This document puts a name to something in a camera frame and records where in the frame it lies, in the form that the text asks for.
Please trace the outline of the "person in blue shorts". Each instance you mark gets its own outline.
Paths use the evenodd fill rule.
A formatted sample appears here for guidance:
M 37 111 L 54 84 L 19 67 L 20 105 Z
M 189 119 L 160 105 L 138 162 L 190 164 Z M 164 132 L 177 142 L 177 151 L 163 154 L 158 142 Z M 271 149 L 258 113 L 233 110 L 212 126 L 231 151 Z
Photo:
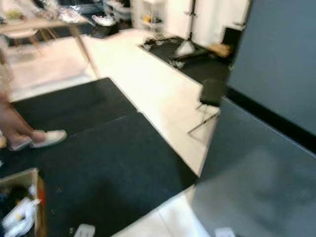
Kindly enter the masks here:
M 6 138 L 7 148 L 10 151 L 20 151 L 26 146 L 43 148 L 56 145 L 66 139 L 66 131 L 56 129 L 43 131 L 33 129 L 24 120 L 22 115 L 11 104 L 8 81 L 10 73 L 5 65 L 0 65 L 0 130 Z

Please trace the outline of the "black floor mat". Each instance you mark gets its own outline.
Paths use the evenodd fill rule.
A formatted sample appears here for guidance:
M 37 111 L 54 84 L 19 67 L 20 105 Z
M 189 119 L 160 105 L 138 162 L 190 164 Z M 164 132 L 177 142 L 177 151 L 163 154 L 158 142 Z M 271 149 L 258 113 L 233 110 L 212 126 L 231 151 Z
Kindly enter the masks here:
M 230 66 L 220 61 L 220 59 L 211 56 L 196 57 L 191 61 L 185 62 L 183 66 L 172 64 L 170 60 L 171 56 L 173 56 L 183 41 L 183 38 L 175 36 L 173 38 L 166 38 L 161 45 L 146 46 L 141 43 L 139 47 L 196 82 L 203 83 L 206 79 L 228 79 L 231 72 Z
M 142 113 L 50 147 L 2 150 L 0 158 L 2 177 L 38 169 L 46 237 L 70 237 L 80 224 L 95 226 L 95 237 L 110 237 L 198 179 Z
M 110 78 L 13 102 L 13 106 L 33 128 L 63 129 L 69 135 L 138 111 Z

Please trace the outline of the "open cardboard box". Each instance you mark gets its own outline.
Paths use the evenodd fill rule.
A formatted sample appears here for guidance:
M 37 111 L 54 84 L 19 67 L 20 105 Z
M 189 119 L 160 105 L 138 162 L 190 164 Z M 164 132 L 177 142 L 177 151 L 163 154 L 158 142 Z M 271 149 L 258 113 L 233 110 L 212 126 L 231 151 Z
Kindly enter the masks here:
M 21 171 L 0 179 L 0 187 L 3 190 L 7 188 L 26 188 L 27 198 L 38 201 L 33 214 L 34 225 L 29 229 L 29 232 L 20 237 L 46 237 L 46 198 L 45 185 L 43 179 L 39 175 L 38 168 L 31 168 Z

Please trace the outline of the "wooden dining table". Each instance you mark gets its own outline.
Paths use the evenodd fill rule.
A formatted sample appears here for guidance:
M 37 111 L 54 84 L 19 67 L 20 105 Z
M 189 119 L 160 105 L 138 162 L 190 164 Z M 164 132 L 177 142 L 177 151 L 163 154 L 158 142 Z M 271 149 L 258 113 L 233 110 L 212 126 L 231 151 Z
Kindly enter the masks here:
M 72 34 L 73 38 L 76 40 L 76 44 L 79 47 L 81 54 L 84 56 L 86 62 L 90 66 L 90 69 L 93 71 L 93 74 L 97 77 L 101 77 L 99 71 L 92 59 L 90 52 L 86 47 L 84 40 L 82 39 L 80 32 L 79 32 L 79 25 L 90 23 L 88 19 L 83 16 L 79 16 L 79 20 L 76 23 L 67 23 L 63 22 L 62 20 L 48 20 L 45 18 L 32 18 L 27 19 L 24 22 L 20 23 L 10 23 L 4 24 L 0 26 L 0 33 L 11 33 L 17 32 L 22 30 L 29 30 L 29 29 L 48 29 L 48 28 L 55 28 L 55 27 L 66 27 L 69 29 L 70 33 Z

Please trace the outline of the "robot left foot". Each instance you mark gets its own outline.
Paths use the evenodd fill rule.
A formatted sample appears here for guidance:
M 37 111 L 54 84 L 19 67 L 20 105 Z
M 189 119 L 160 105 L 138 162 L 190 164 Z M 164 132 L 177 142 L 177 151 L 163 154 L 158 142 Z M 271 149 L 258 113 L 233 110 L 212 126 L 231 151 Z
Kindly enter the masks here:
M 90 224 L 80 224 L 73 237 L 94 237 L 96 227 Z

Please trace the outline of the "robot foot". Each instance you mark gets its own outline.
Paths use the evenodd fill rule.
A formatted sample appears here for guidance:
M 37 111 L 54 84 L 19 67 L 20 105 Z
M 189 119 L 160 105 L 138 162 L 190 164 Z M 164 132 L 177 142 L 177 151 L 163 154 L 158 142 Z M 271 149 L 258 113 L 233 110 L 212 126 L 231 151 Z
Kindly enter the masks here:
M 80 224 L 73 237 L 94 237 L 96 227 L 90 224 Z
M 231 228 L 217 228 L 214 230 L 215 237 L 237 237 Z

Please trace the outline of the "black bin with white bag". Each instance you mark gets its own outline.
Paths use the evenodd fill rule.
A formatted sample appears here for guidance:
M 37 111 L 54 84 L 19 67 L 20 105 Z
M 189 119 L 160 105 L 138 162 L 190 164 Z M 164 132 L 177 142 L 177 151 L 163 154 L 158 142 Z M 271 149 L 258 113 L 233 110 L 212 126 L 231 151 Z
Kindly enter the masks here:
M 94 21 L 91 33 L 93 38 L 104 39 L 119 32 L 119 25 L 112 16 L 93 15 L 92 20 Z

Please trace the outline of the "black tripod stand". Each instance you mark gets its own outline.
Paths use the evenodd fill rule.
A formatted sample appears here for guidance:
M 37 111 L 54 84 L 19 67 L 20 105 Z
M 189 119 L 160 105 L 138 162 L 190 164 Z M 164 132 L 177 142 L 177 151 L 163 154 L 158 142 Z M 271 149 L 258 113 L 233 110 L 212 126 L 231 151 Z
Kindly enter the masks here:
M 197 0 L 191 0 L 190 11 L 187 15 L 190 18 L 189 27 L 188 27 L 188 36 L 187 38 L 179 45 L 175 53 L 170 57 L 170 61 L 175 62 L 185 62 L 192 57 L 202 56 L 208 53 L 208 50 L 205 47 L 196 45 L 193 41 L 194 36 L 194 27 L 196 25 L 196 6 Z

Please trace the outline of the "black stool with metal legs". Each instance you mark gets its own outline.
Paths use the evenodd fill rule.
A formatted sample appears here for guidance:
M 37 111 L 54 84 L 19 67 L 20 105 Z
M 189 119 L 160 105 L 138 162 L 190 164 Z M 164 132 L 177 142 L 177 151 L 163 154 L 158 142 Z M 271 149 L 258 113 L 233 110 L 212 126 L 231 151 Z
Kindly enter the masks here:
M 199 93 L 198 101 L 199 105 L 196 107 L 196 110 L 199 108 L 203 109 L 202 120 L 194 128 L 190 129 L 187 134 L 192 135 L 194 131 L 201 128 L 203 125 L 208 124 L 211 120 L 219 116 L 220 111 L 217 110 L 214 114 L 206 117 L 207 108 L 220 108 L 223 96 L 226 93 L 227 81 L 221 79 L 206 79 L 202 83 L 202 88 Z

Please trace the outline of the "small brown cardboard box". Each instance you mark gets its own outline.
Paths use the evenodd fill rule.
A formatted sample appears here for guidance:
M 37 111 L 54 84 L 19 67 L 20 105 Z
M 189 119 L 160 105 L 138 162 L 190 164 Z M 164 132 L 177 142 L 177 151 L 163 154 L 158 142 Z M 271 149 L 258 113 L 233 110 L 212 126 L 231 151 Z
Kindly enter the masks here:
M 229 57 L 232 54 L 231 46 L 227 44 L 213 43 L 207 49 L 219 57 Z

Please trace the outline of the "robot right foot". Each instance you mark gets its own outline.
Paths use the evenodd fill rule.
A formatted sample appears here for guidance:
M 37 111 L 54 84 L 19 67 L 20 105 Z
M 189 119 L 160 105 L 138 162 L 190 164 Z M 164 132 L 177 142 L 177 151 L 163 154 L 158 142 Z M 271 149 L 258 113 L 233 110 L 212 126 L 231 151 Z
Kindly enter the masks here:
M 237 237 L 231 228 L 217 228 L 214 230 L 215 237 Z

